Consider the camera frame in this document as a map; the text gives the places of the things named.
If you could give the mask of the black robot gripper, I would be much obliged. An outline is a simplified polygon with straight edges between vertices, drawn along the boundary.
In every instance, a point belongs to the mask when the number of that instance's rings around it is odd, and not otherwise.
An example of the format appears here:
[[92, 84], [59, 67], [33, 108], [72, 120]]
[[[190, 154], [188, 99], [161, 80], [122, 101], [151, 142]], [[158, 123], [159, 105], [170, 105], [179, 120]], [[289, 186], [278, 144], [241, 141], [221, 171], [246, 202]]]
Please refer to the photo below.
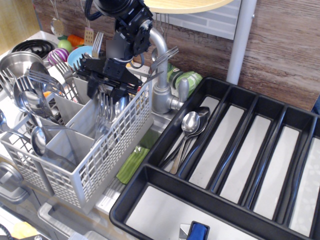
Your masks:
[[130, 93], [136, 93], [143, 82], [131, 73], [126, 63], [113, 58], [89, 59], [82, 57], [74, 65], [75, 72], [87, 81], [87, 96], [93, 99], [98, 86], [108, 85], [112, 87], [109, 99], [120, 102], [122, 98], [130, 102]]

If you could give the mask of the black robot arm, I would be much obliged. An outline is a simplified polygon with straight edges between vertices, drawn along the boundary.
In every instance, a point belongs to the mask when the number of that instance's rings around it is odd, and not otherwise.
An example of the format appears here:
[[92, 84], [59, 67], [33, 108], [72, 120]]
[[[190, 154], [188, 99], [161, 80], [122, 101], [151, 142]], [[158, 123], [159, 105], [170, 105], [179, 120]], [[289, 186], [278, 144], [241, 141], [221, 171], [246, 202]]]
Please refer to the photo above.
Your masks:
[[100, 84], [135, 94], [142, 81], [126, 65], [148, 51], [153, 14], [142, 0], [87, 0], [85, 17], [94, 21], [102, 15], [115, 18], [114, 36], [106, 42], [105, 57], [82, 57], [76, 72], [87, 80], [87, 96], [93, 98]]

